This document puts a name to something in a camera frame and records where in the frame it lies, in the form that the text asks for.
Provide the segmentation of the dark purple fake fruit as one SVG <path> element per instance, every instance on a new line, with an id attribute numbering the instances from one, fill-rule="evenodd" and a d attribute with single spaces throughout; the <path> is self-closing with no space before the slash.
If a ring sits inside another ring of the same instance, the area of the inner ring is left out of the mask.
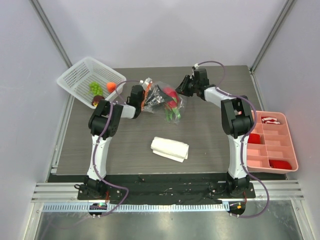
<path id="1" fill-rule="evenodd" d="M 101 100 L 104 100 L 104 99 L 105 99 L 105 98 L 104 98 L 102 95 L 95 95 L 95 96 L 93 97 L 92 101 L 91 101 L 91 105 L 92 105 L 93 107 L 97 107 L 98 104 L 99 104 L 99 102 L 100 102 Z"/>

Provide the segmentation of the clear zip top bag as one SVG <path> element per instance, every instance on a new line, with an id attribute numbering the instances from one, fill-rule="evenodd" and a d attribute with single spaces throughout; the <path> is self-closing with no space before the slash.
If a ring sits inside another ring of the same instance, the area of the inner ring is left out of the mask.
<path id="1" fill-rule="evenodd" d="M 167 83 L 164 83 L 161 81 L 152 82 L 152 84 L 150 84 L 147 87 L 147 89 L 145 90 L 144 101 L 142 102 L 141 110 L 143 112 L 147 112 L 147 113 L 162 115 L 163 117 L 165 117 L 165 120 L 168 123 L 178 124 L 183 116 L 184 111 L 185 111 L 185 107 L 186 107 L 186 103 L 187 103 L 186 99 L 183 96 L 181 96 L 180 94 L 178 94 L 179 99 L 180 99 L 180 103 L 178 104 L 178 107 L 176 107 L 176 108 L 169 108 L 165 102 L 160 103 L 160 104 L 153 106 L 153 107 L 145 107 L 145 98 L 146 98 L 148 90 L 151 88 L 151 86 L 159 86 L 162 90 L 165 87 L 173 88 L 172 86 L 168 85 Z"/>

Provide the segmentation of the red fake dragon fruit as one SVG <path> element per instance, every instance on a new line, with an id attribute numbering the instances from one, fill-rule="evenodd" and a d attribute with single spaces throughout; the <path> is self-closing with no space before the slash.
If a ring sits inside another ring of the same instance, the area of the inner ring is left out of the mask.
<path id="1" fill-rule="evenodd" d="M 164 92 L 163 99 L 165 104 L 171 109 L 177 108 L 180 103 L 180 97 L 178 93 L 169 86 L 164 87 L 162 91 Z"/>

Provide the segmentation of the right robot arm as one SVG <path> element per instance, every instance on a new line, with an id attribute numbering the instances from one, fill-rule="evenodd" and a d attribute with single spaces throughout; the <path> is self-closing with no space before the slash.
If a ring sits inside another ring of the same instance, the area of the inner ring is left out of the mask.
<path id="1" fill-rule="evenodd" d="M 229 167 L 226 174 L 226 193 L 233 198 L 249 188 L 247 145 L 250 131 L 255 126 L 250 102 L 245 96 L 236 96 L 209 83 L 207 70 L 194 69 L 186 76 L 186 92 L 220 107 L 221 124 L 229 142 Z"/>

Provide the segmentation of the green fake grapes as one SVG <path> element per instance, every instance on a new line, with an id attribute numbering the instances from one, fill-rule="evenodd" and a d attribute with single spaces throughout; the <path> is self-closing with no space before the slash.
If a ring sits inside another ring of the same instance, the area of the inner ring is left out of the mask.
<path id="1" fill-rule="evenodd" d="M 90 89 L 90 92 L 96 96 L 96 95 L 103 95 L 103 89 L 101 87 L 101 85 L 98 83 L 98 82 L 91 82 L 89 85 L 89 89 Z"/>

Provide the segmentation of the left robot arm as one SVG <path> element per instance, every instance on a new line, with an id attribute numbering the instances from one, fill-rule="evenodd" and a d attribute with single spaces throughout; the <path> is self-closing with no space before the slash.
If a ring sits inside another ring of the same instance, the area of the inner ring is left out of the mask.
<path id="1" fill-rule="evenodd" d="M 185 100 L 178 92 L 162 82 L 150 78 L 131 87 L 124 103 L 108 101 L 101 95 L 92 100 L 95 107 L 88 127 L 92 137 L 92 152 L 89 169 L 84 178 L 86 190 L 100 200 L 109 184 L 104 180 L 109 146 L 116 134 L 121 119 L 136 119 L 141 112 L 164 112 L 168 122 L 178 122 L 182 116 Z"/>

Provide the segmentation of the orange fake fruit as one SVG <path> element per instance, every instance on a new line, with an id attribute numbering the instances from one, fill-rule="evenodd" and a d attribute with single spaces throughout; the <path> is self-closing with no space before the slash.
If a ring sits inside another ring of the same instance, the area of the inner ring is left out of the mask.
<path id="1" fill-rule="evenodd" d="M 106 89 L 109 93 L 112 93 L 116 90 L 117 84 L 114 82 L 107 82 L 106 83 Z"/>

